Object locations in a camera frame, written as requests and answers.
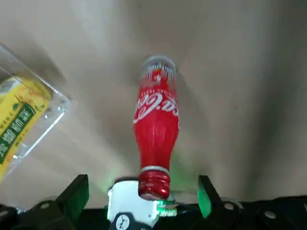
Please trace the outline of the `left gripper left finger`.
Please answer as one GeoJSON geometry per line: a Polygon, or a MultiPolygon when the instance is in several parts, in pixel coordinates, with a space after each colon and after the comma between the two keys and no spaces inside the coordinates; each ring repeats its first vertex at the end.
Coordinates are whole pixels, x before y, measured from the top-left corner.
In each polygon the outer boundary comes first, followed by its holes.
{"type": "Polygon", "coordinates": [[[37,203],[26,211],[1,204],[2,230],[74,230],[89,200],[88,175],[79,174],[55,200],[37,203]]]}

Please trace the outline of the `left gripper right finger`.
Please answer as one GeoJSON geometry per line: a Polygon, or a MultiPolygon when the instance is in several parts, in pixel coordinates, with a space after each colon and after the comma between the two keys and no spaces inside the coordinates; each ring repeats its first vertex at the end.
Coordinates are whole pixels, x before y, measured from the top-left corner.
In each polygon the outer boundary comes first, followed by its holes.
{"type": "Polygon", "coordinates": [[[307,196],[252,202],[223,201],[208,176],[199,176],[198,204],[210,230],[305,230],[307,196]]]}

